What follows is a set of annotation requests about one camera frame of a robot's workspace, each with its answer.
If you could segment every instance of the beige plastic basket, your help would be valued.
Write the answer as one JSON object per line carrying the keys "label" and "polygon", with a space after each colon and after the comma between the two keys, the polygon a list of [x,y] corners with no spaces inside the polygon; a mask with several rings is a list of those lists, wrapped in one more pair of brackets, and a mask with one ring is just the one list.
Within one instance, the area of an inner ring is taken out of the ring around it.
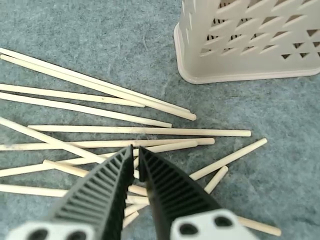
{"label": "beige plastic basket", "polygon": [[320,73],[320,0],[183,0],[178,70],[193,84]]}

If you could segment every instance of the wooden dowel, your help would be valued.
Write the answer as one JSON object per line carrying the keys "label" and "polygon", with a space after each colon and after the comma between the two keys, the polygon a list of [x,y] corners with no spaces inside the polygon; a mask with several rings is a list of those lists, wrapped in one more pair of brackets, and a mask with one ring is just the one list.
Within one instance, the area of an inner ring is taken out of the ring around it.
{"label": "wooden dowel", "polygon": [[[62,198],[66,195],[68,190],[45,188],[45,187],[34,187],[34,186],[0,184],[0,192]],[[128,195],[125,202],[127,204],[149,205],[149,199],[145,196]]]}
{"label": "wooden dowel", "polygon": [[139,166],[139,157],[136,157],[135,160],[133,160],[133,168],[136,169]]}
{"label": "wooden dowel", "polygon": [[128,114],[115,112],[115,111],[107,111],[107,110],[98,109],[98,108],[89,107],[89,106],[82,106],[82,105],[77,105],[77,104],[72,104],[67,102],[61,102],[61,101],[52,101],[52,100],[46,100],[41,98],[35,98],[35,97],[19,96],[19,95],[4,93],[4,92],[0,92],[0,99],[19,102],[19,103],[25,103],[25,104],[46,106],[46,107],[51,107],[56,109],[71,110],[75,112],[92,114],[96,116],[102,116],[102,117],[111,118],[111,119],[118,119],[118,120],[123,120],[127,122],[138,123],[138,124],[152,125],[152,126],[158,126],[158,127],[164,127],[164,128],[172,127],[172,124],[167,122],[157,121],[157,120],[148,119],[148,118],[139,117],[139,116],[128,115]]}
{"label": "wooden dowel", "polygon": [[[162,152],[167,152],[167,151],[179,150],[179,149],[183,149],[183,148],[192,148],[192,147],[196,147],[196,145],[197,145],[197,143],[195,143],[194,141],[187,141],[187,142],[181,142],[179,144],[172,143],[172,144],[161,145],[161,146],[151,146],[151,147],[147,147],[146,149],[148,149],[154,153],[162,153]],[[109,157],[113,156],[114,154],[116,154],[116,152],[105,153],[105,154],[102,154],[99,156],[103,157],[103,158],[109,158]],[[133,154],[135,155],[135,157],[137,157],[139,154],[139,150],[135,149],[133,151]],[[91,160],[85,159],[85,158],[74,158],[74,159],[56,161],[56,163],[76,166],[76,165],[81,165],[81,164],[89,164],[89,163],[93,163],[93,162]],[[53,168],[51,166],[44,165],[44,164],[19,166],[19,167],[13,167],[13,168],[0,170],[0,177],[14,176],[14,175],[19,175],[19,174],[28,174],[28,173],[40,172],[40,171],[45,171],[45,170],[50,170],[50,169],[53,169]]]}
{"label": "wooden dowel", "polygon": [[138,170],[133,170],[133,176],[135,179],[140,179],[140,172]]}
{"label": "wooden dowel", "polygon": [[81,178],[84,178],[89,173],[89,171],[87,170],[83,170],[78,167],[74,167],[74,166],[70,166],[67,164],[62,164],[62,163],[58,163],[50,160],[44,160],[43,164],[51,166],[52,168],[59,170],[61,172],[72,174]]}
{"label": "wooden dowel", "polygon": [[253,144],[250,144],[194,173],[192,173],[190,175],[190,178],[192,178],[193,180],[198,180],[220,168],[222,168],[223,166],[243,157],[244,155],[247,155],[248,153],[251,153],[252,151],[256,150],[257,148],[263,146],[264,144],[266,144],[268,141],[266,138],[263,138]]}
{"label": "wooden dowel", "polygon": [[123,220],[122,228],[124,229],[126,226],[128,226],[130,223],[132,223],[138,216],[139,216],[139,213],[137,211],[132,213],[131,215],[127,216]]}
{"label": "wooden dowel", "polygon": [[31,129],[43,132],[62,133],[104,133],[104,134],[157,134],[189,136],[250,137],[250,130],[222,130],[195,128],[158,128],[128,126],[72,126],[72,125],[29,125]]}
{"label": "wooden dowel", "polygon": [[[108,140],[108,141],[68,141],[67,144],[73,145],[80,149],[93,148],[124,148],[129,145],[133,147],[149,147],[174,143],[182,143],[189,141],[197,141],[199,145],[212,145],[215,139],[206,138],[178,138],[178,139],[155,139],[155,140]],[[29,151],[29,150],[53,150],[59,149],[48,143],[18,143],[18,144],[2,144],[0,151]]]}
{"label": "wooden dowel", "polygon": [[133,214],[134,212],[137,212],[143,208],[145,208],[148,205],[145,204],[134,204],[131,206],[128,206],[124,209],[124,216],[128,217],[129,215]]}
{"label": "wooden dowel", "polygon": [[[74,167],[74,166],[70,166],[70,165],[66,165],[66,164],[61,164],[61,163],[50,161],[50,160],[44,160],[43,164],[49,165],[49,166],[53,167],[54,169],[62,171],[64,173],[72,174],[72,175],[75,175],[75,176],[78,176],[81,178],[84,178],[89,173],[89,171],[87,171],[87,170],[83,170],[78,167]],[[145,196],[145,197],[148,196],[147,190],[141,186],[131,185],[128,187],[128,191],[133,194],[138,194],[138,195]]]}
{"label": "wooden dowel", "polygon": [[51,136],[45,135],[41,132],[37,132],[33,129],[27,128],[25,126],[22,126],[18,123],[15,123],[15,122],[10,121],[8,119],[5,119],[3,117],[0,117],[0,125],[6,126],[10,129],[13,129],[17,132],[28,135],[28,136],[33,137],[35,139],[38,139],[40,141],[46,142],[48,144],[59,146],[59,148],[61,148],[61,149],[64,149],[70,153],[76,154],[76,155],[81,156],[83,158],[90,159],[90,161],[97,162],[97,163],[102,163],[105,161],[105,158],[103,158],[101,156],[95,155],[89,151],[78,148],[76,146],[69,145],[63,141],[60,141],[60,140],[55,139]]}
{"label": "wooden dowel", "polygon": [[241,216],[238,216],[238,221],[240,224],[242,224],[243,226],[250,228],[250,229],[255,229],[257,231],[263,232],[263,233],[267,233],[267,234],[271,234],[271,235],[275,235],[280,237],[282,234],[281,229],[274,227],[274,226],[270,226],[261,222],[257,222],[257,221],[253,221]]}
{"label": "wooden dowel", "polygon": [[120,86],[111,84],[109,82],[105,82],[105,81],[93,78],[91,76],[87,76],[87,75],[81,74],[79,72],[75,72],[75,71],[72,71],[72,70],[69,70],[69,69],[54,65],[52,63],[48,63],[48,62],[45,62],[45,61],[30,57],[30,56],[27,56],[27,55],[23,55],[23,54],[18,53],[18,52],[14,52],[14,51],[11,51],[11,50],[0,48],[0,53],[2,53],[4,55],[7,55],[7,56],[10,56],[10,57],[13,57],[13,58],[16,58],[16,59],[19,59],[19,60],[23,60],[25,62],[29,62],[29,63],[35,64],[35,65],[38,65],[38,66],[45,67],[47,69],[51,69],[51,70],[54,70],[54,71],[57,71],[57,72],[60,72],[60,73],[63,73],[63,74],[67,74],[67,75],[70,75],[70,76],[73,76],[73,77],[76,77],[76,78],[80,78],[80,79],[83,79],[83,80],[86,80],[86,81],[89,81],[89,82],[92,82],[92,83],[96,83],[96,84],[99,84],[99,85],[102,85],[102,86],[105,86],[105,87],[108,87],[108,88],[111,88],[111,89],[119,90],[121,92],[128,93],[130,95],[138,96],[138,97],[141,97],[141,98],[144,98],[144,99],[147,99],[147,100],[151,100],[151,101],[154,101],[154,102],[157,102],[157,103],[160,103],[160,104],[172,107],[172,108],[177,108],[179,110],[182,110],[182,111],[190,113],[190,111],[188,109],[185,109],[183,107],[176,106],[174,104],[159,100],[157,98],[154,98],[154,97],[151,97],[151,96],[147,96],[147,95],[141,94],[139,92],[132,91],[132,90],[129,90],[127,88],[120,87]]}
{"label": "wooden dowel", "polygon": [[7,92],[33,94],[33,95],[40,95],[40,96],[73,99],[73,100],[81,100],[81,101],[104,103],[104,104],[116,104],[116,105],[124,105],[124,106],[140,107],[140,108],[145,107],[140,103],[136,103],[133,101],[128,101],[128,100],[116,98],[116,97],[89,95],[89,94],[83,94],[83,93],[77,93],[77,92],[57,91],[57,90],[42,89],[42,88],[27,87],[27,86],[16,86],[16,85],[8,85],[8,84],[0,83],[0,90],[7,91]]}
{"label": "wooden dowel", "polygon": [[115,96],[115,97],[118,97],[121,99],[125,99],[128,101],[132,101],[135,103],[146,105],[148,107],[151,107],[151,108],[154,108],[154,109],[157,109],[157,110],[160,110],[165,113],[169,113],[169,114],[181,117],[181,118],[185,118],[185,119],[192,120],[192,121],[197,119],[197,116],[195,114],[177,109],[176,107],[170,107],[167,105],[163,105],[163,104],[155,102],[155,101],[151,101],[151,100],[139,97],[139,96],[131,95],[131,94],[123,92],[123,91],[119,91],[119,90],[112,89],[112,88],[109,88],[109,87],[106,87],[106,86],[103,86],[103,85],[100,85],[97,83],[83,80],[78,77],[67,75],[67,74],[64,74],[64,73],[61,73],[61,72],[58,72],[55,70],[51,70],[49,68],[45,68],[45,67],[33,64],[33,63],[29,63],[29,62],[26,62],[26,61],[23,61],[23,60],[20,60],[17,58],[13,58],[13,57],[10,57],[7,55],[0,55],[0,58],[2,60],[7,61],[7,62],[22,66],[22,67],[25,67],[25,68],[28,68],[28,69],[31,69],[34,71],[37,71],[39,73],[47,74],[49,76],[65,80],[70,83],[78,84],[78,85],[81,85],[81,86],[84,86],[84,87],[87,87],[90,89],[94,89],[94,90],[100,91],[102,93],[109,94],[109,95],[112,95],[112,96]]}
{"label": "wooden dowel", "polygon": [[[188,149],[188,148],[195,148],[198,146],[197,141],[185,141],[185,142],[177,142],[177,143],[171,143],[171,144],[166,144],[166,145],[159,145],[159,146],[150,146],[146,147],[146,149],[154,152],[154,153],[163,153],[163,152],[169,152],[169,151],[174,151],[174,150],[181,150],[181,149]],[[110,153],[105,153],[99,155],[100,157],[103,158],[110,158],[117,152],[110,152]],[[139,155],[139,149],[134,149],[133,150],[133,156],[137,157]],[[61,160],[58,161],[59,163],[63,164],[68,164],[68,165],[82,165],[82,164],[92,164],[93,161],[87,158],[73,158],[73,159],[68,159],[68,160]]]}
{"label": "wooden dowel", "polygon": [[0,192],[62,198],[68,190],[0,184]]}
{"label": "wooden dowel", "polygon": [[205,186],[204,190],[211,194],[213,190],[216,188],[218,183],[220,183],[221,179],[227,174],[229,168],[227,166],[223,166],[211,179],[211,181]]}
{"label": "wooden dowel", "polygon": [[128,187],[128,191],[133,194],[138,194],[144,197],[148,196],[147,189],[142,186],[131,185]]}
{"label": "wooden dowel", "polygon": [[125,202],[127,204],[149,205],[149,199],[145,196],[128,195]]}

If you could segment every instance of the gray carpet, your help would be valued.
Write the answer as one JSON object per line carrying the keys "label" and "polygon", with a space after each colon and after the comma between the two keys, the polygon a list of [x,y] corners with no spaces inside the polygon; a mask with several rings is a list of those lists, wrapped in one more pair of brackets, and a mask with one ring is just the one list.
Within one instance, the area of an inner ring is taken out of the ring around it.
{"label": "gray carpet", "polygon": [[[252,137],[217,137],[213,146],[161,153],[187,173],[266,137],[268,144],[230,164],[214,197],[239,216],[278,226],[283,231],[281,237],[255,231],[262,240],[319,239],[320,77],[189,84],[178,73],[173,41],[180,7],[180,0],[1,0],[0,46],[189,108],[198,119],[189,121],[151,108],[62,101],[153,118],[177,128],[253,131]],[[0,82],[102,95],[4,61],[0,61]],[[0,100],[0,115],[22,125],[140,126],[6,100]],[[98,133],[50,135],[63,141],[165,138]],[[0,126],[0,143],[27,142],[37,141]],[[92,151],[107,153],[117,149]],[[72,157],[63,150],[0,152],[0,169]],[[204,186],[212,176],[201,179],[199,184]],[[3,177],[0,183],[69,189],[76,180],[50,170]],[[56,200],[0,193],[0,238],[25,221],[45,216]],[[123,231],[122,238],[156,239],[149,208],[140,211],[139,218]]]}

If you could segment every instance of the screw hole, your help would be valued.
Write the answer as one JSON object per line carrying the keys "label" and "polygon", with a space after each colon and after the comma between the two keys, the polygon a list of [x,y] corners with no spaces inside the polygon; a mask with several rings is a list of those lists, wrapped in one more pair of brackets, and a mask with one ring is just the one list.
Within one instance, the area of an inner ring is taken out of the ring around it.
{"label": "screw hole", "polygon": [[232,226],[232,222],[230,221],[230,219],[224,217],[224,216],[218,216],[214,219],[214,223],[215,225],[217,225],[218,227],[230,227]]}
{"label": "screw hole", "polygon": [[48,231],[46,229],[38,229],[29,235],[28,240],[45,240],[47,235]]}
{"label": "screw hole", "polygon": [[198,229],[190,223],[182,224],[179,230],[182,235],[195,235],[198,233]]}
{"label": "screw hole", "polygon": [[71,233],[66,240],[86,240],[87,236],[83,231],[75,231]]}

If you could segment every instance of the blue-gray carpet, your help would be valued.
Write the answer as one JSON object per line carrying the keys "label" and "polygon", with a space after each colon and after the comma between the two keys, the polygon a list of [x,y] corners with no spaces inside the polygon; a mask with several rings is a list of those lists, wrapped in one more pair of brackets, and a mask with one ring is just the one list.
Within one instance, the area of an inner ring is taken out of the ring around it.
{"label": "blue-gray carpet", "polygon": [[[237,215],[278,226],[262,240],[317,240],[320,235],[320,77],[192,85],[179,75],[173,30],[180,0],[1,0],[0,46],[190,109],[196,121],[151,108],[53,99],[170,122],[177,128],[248,129],[252,137],[217,137],[216,144],[168,153],[194,172],[258,139],[268,143],[230,164],[214,197]],[[0,82],[102,95],[79,85],[0,61]],[[0,115],[22,125],[141,126],[70,110],[0,100]],[[156,135],[53,133],[63,141],[165,138]],[[0,144],[37,142],[0,126]],[[107,153],[117,149],[96,149]],[[63,150],[0,152],[0,169],[74,157]],[[212,174],[199,181],[204,186]],[[77,178],[56,170],[0,178],[1,184],[68,189]],[[0,238],[45,216],[57,199],[0,193]],[[145,208],[122,234],[154,240]]]}

